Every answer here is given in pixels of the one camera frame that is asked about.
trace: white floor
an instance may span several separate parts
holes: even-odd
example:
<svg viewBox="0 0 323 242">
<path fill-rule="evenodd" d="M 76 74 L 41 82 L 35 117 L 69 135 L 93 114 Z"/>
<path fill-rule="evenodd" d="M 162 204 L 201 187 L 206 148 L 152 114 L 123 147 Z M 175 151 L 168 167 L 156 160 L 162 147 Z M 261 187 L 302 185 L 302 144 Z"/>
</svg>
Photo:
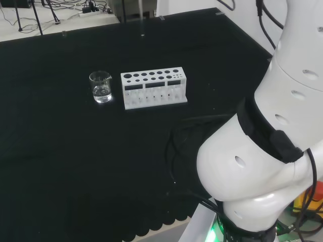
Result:
<svg viewBox="0 0 323 242">
<path fill-rule="evenodd" d="M 50 9 L 44 8 L 40 3 L 35 3 L 35 6 L 43 34 L 52 34 L 62 31 L 70 31 L 75 29 L 119 23 L 119 20 L 114 14 L 101 13 L 94 16 L 80 18 L 78 13 L 81 13 L 81 11 L 73 9 L 62 9 L 55 11 L 58 19 L 61 20 L 60 24 L 55 25 Z M 14 8 L 2 8 L 2 10 L 5 14 L 6 19 L 9 20 L 12 24 L 17 20 L 16 11 Z M 32 7 L 29 9 L 18 9 L 18 11 L 20 18 L 35 19 L 35 14 Z M 34 20 L 21 19 L 20 22 L 21 27 L 31 25 L 24 28 L 23 32 L 30 32 L 37 28 L 37 22 Z M 0 11 L 0 42 L 40 35 L 39 30 L 35 30 L 31 33 L 20 33 L 18 29 L 18 22 L 14 26 L 11 26 L 11 24 L 4 19 L 4 16 Z"/>
</svg>

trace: black band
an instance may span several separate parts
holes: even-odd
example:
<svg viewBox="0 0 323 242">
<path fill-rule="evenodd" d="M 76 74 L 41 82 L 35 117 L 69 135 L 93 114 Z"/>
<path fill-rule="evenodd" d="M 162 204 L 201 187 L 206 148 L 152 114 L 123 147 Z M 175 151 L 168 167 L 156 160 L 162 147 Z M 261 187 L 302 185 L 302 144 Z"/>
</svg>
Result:
<svg viewBox="0 0 323 242">
<path fill-rule="evenodd" d="M 229 242 L 273 242 L 276 237 L 276 223 L 267 230 L 250 232 L 238 228 L 226 217 L 218 216 L 218 224 L 225 228 L 226 238 Z"/>
<path fill-rule="evenodd" d="M 275 130 L 260 112 L 255 99 L 244 99 L 238 106 L 237 116 L 243 132 L 267 154 L 287 164 L 303 156 L 285 132 Z"/>
</svg>

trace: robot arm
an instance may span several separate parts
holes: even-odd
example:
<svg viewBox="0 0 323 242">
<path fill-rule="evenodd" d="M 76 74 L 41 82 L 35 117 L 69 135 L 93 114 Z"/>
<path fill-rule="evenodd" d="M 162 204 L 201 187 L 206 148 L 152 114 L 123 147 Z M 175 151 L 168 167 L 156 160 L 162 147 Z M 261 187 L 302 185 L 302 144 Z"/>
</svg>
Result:
<svg viewBox="0 0 323 242">
<path fill-rule="evenodd" d="M 313 152 L 317 178 L 323 177 L 323 1 L 287 2 L 281 40 L 249 109 L 263 123 L 247 130 L 245 117 L 238 113 L 200 147 L 197 156 L 205 189 L 223 201 L 225 215 L 238 228 L 250 232 L 270 229 L 312 185 L 306 149 Z M 279 149 L 286 148 L 283 139 L 276 137 L 278 150 L 267 145 L 276 131 L 283 131 L 300 158 L 293 160 L 296 156 L 286 152 L 281 156 Z"/>
</svg>

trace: yellow object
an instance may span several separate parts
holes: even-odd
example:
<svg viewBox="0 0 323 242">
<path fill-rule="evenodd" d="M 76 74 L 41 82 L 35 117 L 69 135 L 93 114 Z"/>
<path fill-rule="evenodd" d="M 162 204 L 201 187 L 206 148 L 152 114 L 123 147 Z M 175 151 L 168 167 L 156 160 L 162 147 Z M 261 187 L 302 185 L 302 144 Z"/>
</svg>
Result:
<svg viewBox="0 0 323 242">
<path fill-rule="evenodd" d="M 304 196 L 305 196 L 305 192 L 302 193 L 301 195 L 299 195 L 295 200 L 294 200 L 294 207 L 295 208 L 302 208 L 302 203 L 303 203 L 303 199 L 304 199 Z M 320 205 L 321 203 L 323 202 L 323 200 L 320 200 L 320 201 L 312 201 L 309 206 L 308 206 L 308 210 L 316 210 Z"/>
</svg>

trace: water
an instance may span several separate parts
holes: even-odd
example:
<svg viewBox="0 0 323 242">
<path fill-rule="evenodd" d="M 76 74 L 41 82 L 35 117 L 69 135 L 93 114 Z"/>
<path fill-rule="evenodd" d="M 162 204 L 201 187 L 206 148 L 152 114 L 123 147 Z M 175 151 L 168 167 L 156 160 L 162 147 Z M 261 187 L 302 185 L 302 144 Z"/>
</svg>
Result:
<svg viewBox="0 0 323 242">
<path fill-rule="evenodd" d="M 108 85 L 96 86 L 93 89 L 93 97 L 99 103 L 110 101 L 112 98 L 110 87 Z"/>
</svg>

